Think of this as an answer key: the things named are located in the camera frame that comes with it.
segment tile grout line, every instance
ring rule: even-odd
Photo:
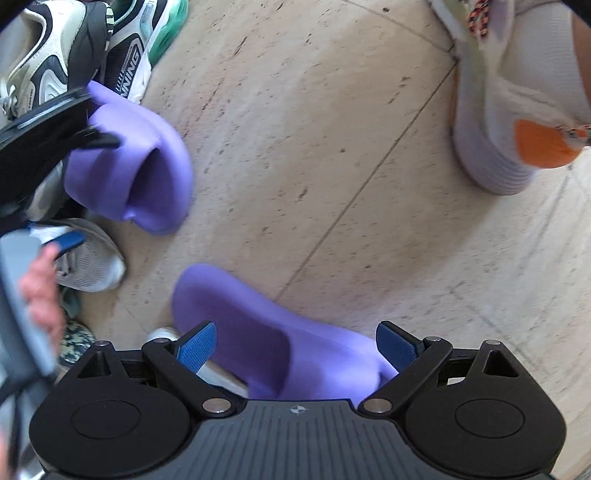
[[[380,13],[380,12],[378,12],[376,10],[373,10],[373,9],[371,9],[369,7],[366,7],[364,5],[360,5],[357,2],[353,2],[353,0],[343,0],[343,2],[346,3],[346,4],[351,4],[351,5],[354,5],[356,7],[362,8],[366,12],[369,12],[371,14],[377,15],[379,17],[382,17],[385,20],[388,20],[389,22],[392,22],[394,25],[397,25],[400,28],[402,28],[403,30],[406,30],[407,32],[412,33],[413,35],[416,35],[421,40],[426,41],[427,43],[431,44],[433,47],[435,47],[439,51],[442,51],[443,53],[449,53],[449,51],[451,50],[451,48],[443,48],[443,47],[440,47],[433,40],[431,40],[430,38],[426,37],[422,33],[417,32],[416,30],[408,27],[407,25],[403,24],[402,22],[399,22],[398,20],[394,20],[393,18],[391,18],[391,17],[389,17],[389,16],[387,16],[387,15],[385,15],[383,13]]]
[[[571,178],[573,180],[573,182],[577,185],[577,187],[583,193],[583,196],[585,197],[585,201],[587,201],[588,203],[591,203],[591,198],[589,197],[589,192],[585,189],[583,182],[581,182],[581,180],[579,179],[579,176],[577,175],[577,173],[574,170],[574,162],[575,161],[577,161],[576,158],[572,163],[569,163],[569,165],[566,167],[568,170],[567,175],[569,178]]]
[[[330,224],[330,226],[328,227],[328,229],[326,230],[326,232],[324,233],[324,235],[322,235],[322,237],[320,238],[320,240],[318,240],[318,242],[315,244],[314,248],[312,248],[312,250],[310,251],[310,253],[306,256],[306,258],[304,259],[304,261],[296,269],[296,271],[290,277],[290,279],[287,281],[287,283],[285,284],[285,286],[275,296],[274,301],[278,301],[283,296],[283,294],[285,293],[285,291],[291,286],[291,284],[294,282],[294,280],[297,278],[297,276],[302,272],[302,270],[304,270],[304,268],[306,267],[306,265],[308,264],[308,262],[310,261],[310,259],[319,250],[320,246],[324,243],[324,241],[328,238],[328,236],[331,234],[331,232],[339,224],[339,222],[341,221],[341,219],[344,217],[345,213],[347,213],[347,211],[349,210],[349,208],[354,204],[355,200],[357,200],[357,198],[359,197],[359,195],[361,194],[361,192],[365,189],[365,187],[368,185],[368,183],[371,181],[371,179],[375,176],[375,174],[378,172],[378,170],[382,167],[382,165],[384,165],[384,162],[386,162],[386,159],[393,152],[393,150],[396,148],[396,146],[400,143],[400,141],[402,140],[402,138],[404,137],[404,135],[406,135],[406,133],[408,132],[408,130],[410,130],[410,128],[414,125],[414,123],[417,120],[417,118],[419,117],[419,115],[421,115],[421,113],[423,112],[423,110],[425,110],[425,107],[429,104],[429,102],[431,102],[432,98],[439,91],[439,89],[441,88],[441,86],[443,85],[443,83],[447,80],[447,78],[450,76],[451,72],[453,71],[453,69],[455,67],[456,67],[456,64],[452,65],[452,68],[449,69],[449,71],[445,74],[445,76],[443,77],[443,79],[441,80],[441,82],[439,82],[439,84],[437,85],[437,87],[433,90],[432,94],[425,101],[425,103],[422,105],[422,107],[418,110],[417,114],[408,123],[408,125],[404,128],[404,130],[402,131],[402,133],[398,136],[398,138],[394,141],[394,143],[392,144],[392,146],[388,149],[388,151],[386,152],[386,154],[383,156],[382,160],[380,160],[378,162],[378,164],[374,167],[374,169],[371,171],[371,173],[369,174],[369,177],[367,177],[363,181],[363,183],[361,184],[361,187],[358,188],[357,192],[355,192],[355,194],[350,199],[350,201],[347,203],[347,205],[345,205],[345,208],[343,208],[343,210],[341,210],[341,212],[337,215],[337,218],[335,219],[335,221]]]
[[[513,340],[511,340],[511,338],[505,334],[501,327],[499,327],[495,322],[493,322],[490,318],[484,315],[469,300],[464,298],[463,295],[460,295],[458,292],[456,292],[455,287],[450,289],[450,294],[452,294],[456,298],[456,300],[461,301],[464,304],[464,306],[468,310],[471,310],[474,315],[480,318],[480,320],[483,321],[484,324],[486,324],[489,328],[494,330],[497,335],[499,335],[503,340],[505,340],[505,343],[510,343],[515,352],[520,354],[530,364],[531,368],[537,367],[534,359],[525,352],[525,350],[522,348],[522,345],[518,345]],[[548,372],[543,366],[540,366],[539,369],[546,376],[546,378],[550,376],[550,372]]]

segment orange patch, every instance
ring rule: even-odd
[[[539,168],[564,167],[577,158],[582,150],[569,147],[555,128],[529,120],[515,122],[515,143],[521,160]]]

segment logo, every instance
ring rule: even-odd
[[[295,405],[294,407],[290,408],[290,412],[295,413],[296,415],[301,415],[307,411],[308,409],[306,407],[302,407],[301,405]]]
[[[125,56],[125,61],[121,67],[119,77],[117,78],[116,86],[117,92],[125,98],[129,95],[131,82],[134,79],[143,52],[144,46],[139,38],[136,38],[129,44],[129,49],[127,50],[127,55]]]
[[[35,85],[33,84],[33,82],[29,82],[29,93],[27,95],[28,110],[32,110],[34,101],[35,101]]]

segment white sock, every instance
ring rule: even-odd
[[[515,18],[501,75],[545,93],[582,124],[591,123],[591,106],[574,53],[572,13],[561,2],[539,5]]]

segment metal screw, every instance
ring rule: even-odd
[[[204,401],[202,406],[209,413],[224,413],[230,410],[232,404],[225,398],[210,398]]]
[[[386,413],[392,410],[392,404],[385,398],[370,398],[364,402],[363,407],[371,413]]]

